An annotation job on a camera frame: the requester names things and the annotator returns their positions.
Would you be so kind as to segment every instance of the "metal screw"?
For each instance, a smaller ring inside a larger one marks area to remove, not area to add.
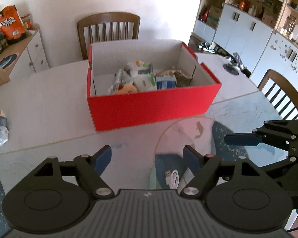
[[[96,190],[96,194],[99,196],[108,196],[111,194],[111,189],[109,188],[99,188]]]
[[[183,193],[186,194],[186,195],[189,195],[189,196],[194,196],[194,195],[197,195],[199,193],[199,190],[197,188],[194,188],[194,187],[188,187],[188,188],[185,188],[183,190]]]

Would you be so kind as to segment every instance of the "wooden countertop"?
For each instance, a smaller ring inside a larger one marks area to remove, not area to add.
[[[9,75],[12,72],[13,67],[17,63],[21,54],[26,49],[27,45],[30,43],[30,41],[35,36],[35,34],[40,30],[40,26],[39,26],[39,24],[33,24],[29,30],[32,32],[32,34],[30,36],[28,36],[26,39],[23,39],[22,41],[20,41],[16,44],[8,46],[8,48],[6,50],[4,50],[2,54],[0,54],[0,62],[1,62],[2,59],[4,59],[5,57],[8,57],[9,55],[18,53],[18,56],[14,60],[14,62],[11,65],[9,65],[7,68],[4,69],[5,72],[8,73]]]

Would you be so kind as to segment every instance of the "robotic arm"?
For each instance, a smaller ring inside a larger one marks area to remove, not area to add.
[[[266,121],[252,133],[230,134],[228,145],[263,142],[287,159],[262,168],[183,149],[194,178],[182,190],[113,190],[100,178],[111,148],[73,161],[47,158],[5,197],[12,230],[5,238],[34,237],[291,237],[283,228],[298,209],[298,120]],[[78,186],[62,176],[75,176]],[[219,177],[228,182],[216,185]]]

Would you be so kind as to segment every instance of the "white wall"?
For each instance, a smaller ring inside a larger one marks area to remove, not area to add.
[[[31,13],[40,24],[49,65],[82,60],[76,23],[86,15],[126,11],[141,17],[139,39],[169,38],[188,42],[200,0],[0,0]]]

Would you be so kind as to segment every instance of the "dining table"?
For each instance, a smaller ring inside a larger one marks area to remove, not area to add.
[[[234,161],[240,154],[223,147],[223,130],[251,132],[264,121],[281,120],[244,74],[232,75],[223,68],[225,58],[197,53],[197,60],[222,83],[205,114],[106,132],[95,130],[87,104],[88,61],[54,67],[0,86],[0,110],[9,123],[9,140],[0,148],[0,236],[9,230],[1,212],[5,194],[49,156],[69,161],[109,145],[112,160],[101,178],[115,192],[149,189],[156,154],[181,154],[185,145],[192,145],[202,155]],[[243,153],[260,167],[288,156],[287,151],[266,144],[245,147]],[[75,183],[75,177],[64,176],[64,180]],[[296,217],[293,211],[285,229],[290,229]]]

